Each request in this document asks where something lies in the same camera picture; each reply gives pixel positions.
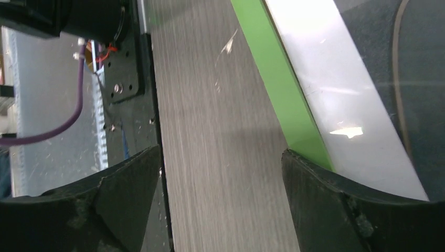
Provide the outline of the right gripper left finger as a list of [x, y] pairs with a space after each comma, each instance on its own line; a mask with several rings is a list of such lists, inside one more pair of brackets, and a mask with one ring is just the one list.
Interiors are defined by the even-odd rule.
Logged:
[[153, 146], [39, 196], [1, 200], [1, 251], [140, 251], [160, 167]]

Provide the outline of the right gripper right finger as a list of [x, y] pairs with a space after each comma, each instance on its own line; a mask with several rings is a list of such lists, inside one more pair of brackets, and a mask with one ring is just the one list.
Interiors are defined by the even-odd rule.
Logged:
[[444, 251], [444, 202], [392, 195], [292, 150], [282, 176], [300, 251]]

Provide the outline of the wooden picture frame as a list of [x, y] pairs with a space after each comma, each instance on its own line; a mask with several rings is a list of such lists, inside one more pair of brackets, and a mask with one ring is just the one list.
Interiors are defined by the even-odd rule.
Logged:
[[334, 171], [265, 1], [232, 1], [288, 148]]

